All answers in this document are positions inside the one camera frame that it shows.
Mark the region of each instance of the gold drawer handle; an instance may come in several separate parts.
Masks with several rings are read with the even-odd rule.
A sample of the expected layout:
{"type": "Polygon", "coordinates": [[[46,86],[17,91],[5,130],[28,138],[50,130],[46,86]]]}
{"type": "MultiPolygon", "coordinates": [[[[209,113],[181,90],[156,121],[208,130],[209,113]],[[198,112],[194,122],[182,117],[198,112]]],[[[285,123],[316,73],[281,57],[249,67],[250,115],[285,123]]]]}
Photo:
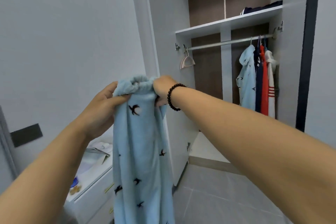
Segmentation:
{"type": "Polygon", "coordinates": [[[107,189],[105,189],[104,193],[107,193],[110,190],[110,188],[112,188],[113,185],[114,185],[114,183],[112,183],[112,185],[110,187],[108,187],[107,189]]]}

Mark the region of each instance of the gray tile floor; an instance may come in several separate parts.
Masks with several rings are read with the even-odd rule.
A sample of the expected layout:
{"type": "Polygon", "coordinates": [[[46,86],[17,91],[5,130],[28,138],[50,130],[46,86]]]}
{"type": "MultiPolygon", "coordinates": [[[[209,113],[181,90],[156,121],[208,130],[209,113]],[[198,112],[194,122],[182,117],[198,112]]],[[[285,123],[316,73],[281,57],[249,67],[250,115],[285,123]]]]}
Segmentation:
{"type": "Polygon", "coordinates": [[[176,224],[287,224],[242,175],[188,165],[173,199],[176,224]]]}

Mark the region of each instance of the red shirt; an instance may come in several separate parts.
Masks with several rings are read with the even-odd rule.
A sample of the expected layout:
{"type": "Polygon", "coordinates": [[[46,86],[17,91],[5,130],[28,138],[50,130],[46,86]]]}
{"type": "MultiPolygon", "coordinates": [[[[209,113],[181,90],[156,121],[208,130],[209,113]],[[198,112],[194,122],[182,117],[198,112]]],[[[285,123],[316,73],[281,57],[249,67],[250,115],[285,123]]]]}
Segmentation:
{"type": "Polygon", "coordinates": [[[267,63],[265,59],[265,47],[263,47],[263,45],[260,45],[260,58],[263,66],[261,113],[268,116],[268,74],[267,74],[267,63]]]}

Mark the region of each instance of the clothing rail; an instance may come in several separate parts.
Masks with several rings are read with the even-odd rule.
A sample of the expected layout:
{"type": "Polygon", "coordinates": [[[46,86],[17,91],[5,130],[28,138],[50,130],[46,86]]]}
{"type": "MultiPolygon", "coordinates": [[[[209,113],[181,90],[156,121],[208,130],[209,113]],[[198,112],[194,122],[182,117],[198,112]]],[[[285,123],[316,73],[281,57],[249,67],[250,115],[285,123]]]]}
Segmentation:
{"type": "MultiPolygon", "coordinates": [[[[274,34],[262,35],[261,39],[264,39],[264,38],[275,38],[275,35],[274,34]]],[[[248,41],[258,40],[258,39],[259,39],[259,36],[254,36],[254,37],[249,37],[249,38],[244,38],[244,39],[225,41],[225,42],[220,42],[220,43],[215,43],[215,44],[206,44],[206,45],[195,46],[195,47],[190,47],[190,48],[184,47],[184,49],[186,51],[193,51],[193,50],[205,49],[205,48],[210,48],[210,47],[215,47],[215,46],[222,46],[222,45],[227,45],[227,44],[248,42],[248,41]]]]}

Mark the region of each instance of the hand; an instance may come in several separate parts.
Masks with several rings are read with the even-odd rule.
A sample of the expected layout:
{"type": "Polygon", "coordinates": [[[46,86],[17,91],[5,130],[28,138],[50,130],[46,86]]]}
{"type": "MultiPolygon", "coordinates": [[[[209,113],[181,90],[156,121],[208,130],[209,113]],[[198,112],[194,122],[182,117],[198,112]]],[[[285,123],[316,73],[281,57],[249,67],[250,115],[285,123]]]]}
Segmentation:
{"type": "Polygon", "coordinates": [[[114,123],[114,111],[117,105],[125,103],[131,95],[112,97],[118,82],[112,82],[99,92],[74,120],[77,127],[91,141],[108,130],[114,123]]]}
{"type": "Polygon", "coordinates": [[[167,95],[172,86],[177,84],[169,75],[163,75],[154,80],[153,87],[155,93],[159,96],[156,106],[165,105],[168,103],[167,95]]]}

